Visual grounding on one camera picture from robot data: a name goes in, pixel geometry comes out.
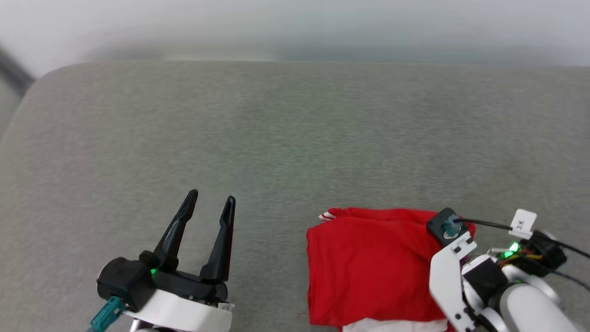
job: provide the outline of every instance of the red fabric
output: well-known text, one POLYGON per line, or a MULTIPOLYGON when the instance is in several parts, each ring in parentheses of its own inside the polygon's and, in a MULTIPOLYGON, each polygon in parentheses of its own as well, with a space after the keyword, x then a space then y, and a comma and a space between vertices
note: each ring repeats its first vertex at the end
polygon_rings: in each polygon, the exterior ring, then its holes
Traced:
POLYGON ((329 212, 336 218, 307 231, 311 324, 445 318, 428 290, 430 260, 440 245, 428 235, 426 222, 436 212, 356 207, 329 212))

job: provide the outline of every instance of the gray tablecloth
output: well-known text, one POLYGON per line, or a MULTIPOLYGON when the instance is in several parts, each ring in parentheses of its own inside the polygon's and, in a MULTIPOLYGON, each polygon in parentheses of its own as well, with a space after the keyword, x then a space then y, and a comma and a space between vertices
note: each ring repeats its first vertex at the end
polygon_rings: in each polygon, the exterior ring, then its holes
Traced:
MULTIPOLYGON (((589 109, 586 68, 59 69, 29 91, 0 143, 0 329, 84 331, 103 303, 101 267, 153 249, 191 188, 201 195, 181 246, 187 272, 206 261, 226 196, 237 199, 236 332, 323 329, 306 315, 305 232, 329 207, 448 206, 507 224, 523 208, 590 250, 589 109)), ((484 252, 511 238, 481 227, 476 241, 484 252)), ((590 282, 590 262, 575 255, 563 271, 590 282)), ((548 280, 590 326, 590 294, 548 280)))

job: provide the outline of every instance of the white background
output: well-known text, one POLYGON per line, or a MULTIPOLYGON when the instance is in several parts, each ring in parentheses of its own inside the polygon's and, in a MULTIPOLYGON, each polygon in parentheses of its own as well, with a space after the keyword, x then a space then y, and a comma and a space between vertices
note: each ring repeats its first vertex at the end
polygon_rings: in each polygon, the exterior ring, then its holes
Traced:
POLYGON ((35 77, 120 58, 590 65, 589 0, 0 0, 35 77))

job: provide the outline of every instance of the green light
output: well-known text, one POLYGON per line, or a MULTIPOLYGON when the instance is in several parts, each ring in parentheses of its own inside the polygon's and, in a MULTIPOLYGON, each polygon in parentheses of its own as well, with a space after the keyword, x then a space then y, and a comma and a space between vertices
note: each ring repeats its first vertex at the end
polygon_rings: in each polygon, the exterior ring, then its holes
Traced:
POLYGON ((508 250, 510 250, 510 251, 518 251, 518 249, 520 249, 520 245, 518 244, 518 242, 512 243, 510 248, 508 248, 508 250))

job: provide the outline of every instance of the white fabric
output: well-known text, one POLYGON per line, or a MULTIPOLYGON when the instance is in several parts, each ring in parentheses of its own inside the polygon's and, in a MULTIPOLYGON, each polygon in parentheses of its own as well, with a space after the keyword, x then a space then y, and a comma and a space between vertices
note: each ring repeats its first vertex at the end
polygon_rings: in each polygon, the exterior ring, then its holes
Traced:
POLYGON ((342 327, 342 332, 445 332, 446 330, 447 320, 379 321, 371 318, 365 318, 342 327))

